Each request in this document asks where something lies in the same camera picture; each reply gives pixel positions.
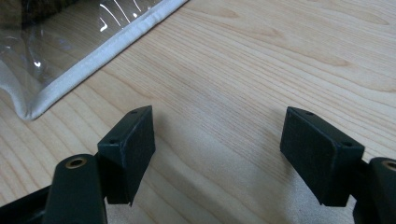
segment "wooden table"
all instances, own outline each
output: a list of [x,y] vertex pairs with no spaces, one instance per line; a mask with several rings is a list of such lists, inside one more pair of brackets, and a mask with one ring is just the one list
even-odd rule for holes
[[288,105],[396,158],[396,2],[190,1],[42,117],[0,94],[0,204],[95,153],[128,111],[153,105],[157,152],[132,208],[110,223],[351,223],[279,151]]

